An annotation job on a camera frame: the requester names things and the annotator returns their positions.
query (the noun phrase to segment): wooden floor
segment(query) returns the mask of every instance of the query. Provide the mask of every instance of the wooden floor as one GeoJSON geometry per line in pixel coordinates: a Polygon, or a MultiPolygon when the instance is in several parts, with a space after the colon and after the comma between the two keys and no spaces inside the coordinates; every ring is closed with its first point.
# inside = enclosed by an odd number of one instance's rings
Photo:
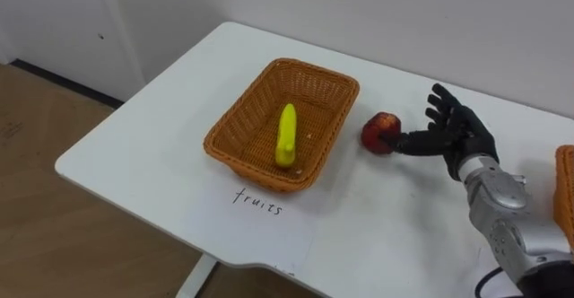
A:
{"type": "MultiPolygon", "coordinates": [[[[56,158],[112,113],[0,65],[0,298],[174,297],[200,254],[58,178],[56,158]]],[[[218,266],[201,297],[316,297],[218,266]]]]}

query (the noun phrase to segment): table surface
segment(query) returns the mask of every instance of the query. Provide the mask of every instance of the table surface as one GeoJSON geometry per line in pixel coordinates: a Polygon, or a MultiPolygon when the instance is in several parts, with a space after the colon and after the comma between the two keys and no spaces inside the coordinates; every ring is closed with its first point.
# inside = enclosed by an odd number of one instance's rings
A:
{"type": "MultiPolygon", "coordinates": [[[[56,169],[223,263],[268,267],[321,294],[470,297],[495,262],[468,220],[462,185],[439,157],[378,157],[358,142],[378,111],[395,113],[403,130],[425,128],[435,82],[226,22],[64,153],[56,169]],[[316,184],[287,196],[239,179],[202,147],[209,128],[278,57],[361,85],[316,184]]],[[[503,169],[528,177],[536,210],[549,216],[554,151],[572,142],[574,121],[445,85],[485,122],[503,169]]],[[[489,291],[516,288],[500,276],[489,291]]]]}

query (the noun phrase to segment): yellow banana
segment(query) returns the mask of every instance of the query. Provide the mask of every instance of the yellow banana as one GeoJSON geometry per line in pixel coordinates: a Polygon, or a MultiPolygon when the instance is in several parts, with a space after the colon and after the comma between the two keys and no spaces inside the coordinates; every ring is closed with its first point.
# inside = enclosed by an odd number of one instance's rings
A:
{"type": "Polygon", "coordinates": [[[297,113],[293,104],[287,104],[279,119],[275,162],[280,167],[289,168],[295,162],[295,135],[297,133],[297,113]]]}

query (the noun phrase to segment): red apple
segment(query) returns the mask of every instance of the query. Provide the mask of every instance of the red apple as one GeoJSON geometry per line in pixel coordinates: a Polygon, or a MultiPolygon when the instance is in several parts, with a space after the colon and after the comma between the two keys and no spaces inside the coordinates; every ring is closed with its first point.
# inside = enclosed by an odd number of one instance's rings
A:
{"type": "Polygon", "coordinates": [[[375,154],[389,154],[393,152],[380,135],[388,138],[401,134],[401,120],[394,114],[379,112],[371,118],[362,128],[361,141],[367,150],[375,154]]]}

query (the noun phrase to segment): orange basket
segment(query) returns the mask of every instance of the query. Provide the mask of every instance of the orange basket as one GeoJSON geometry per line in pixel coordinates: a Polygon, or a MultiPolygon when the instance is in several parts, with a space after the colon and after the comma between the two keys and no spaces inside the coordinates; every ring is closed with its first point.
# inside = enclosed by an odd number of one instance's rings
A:
{"type": "Polygon", "coordinates": [[[209,131],[204,149],[239,176],[278,192],[315,182],[359,93],[356,80],[295,59],[274,60],[209,131]],[[279,117],[297,111],[295,163],[275,163],[279,117]]]}
{"type": "Polygon", "coordinates": [[[563,145],[556,150],[554,221],[574,248],[574,145],[563,145]]]}

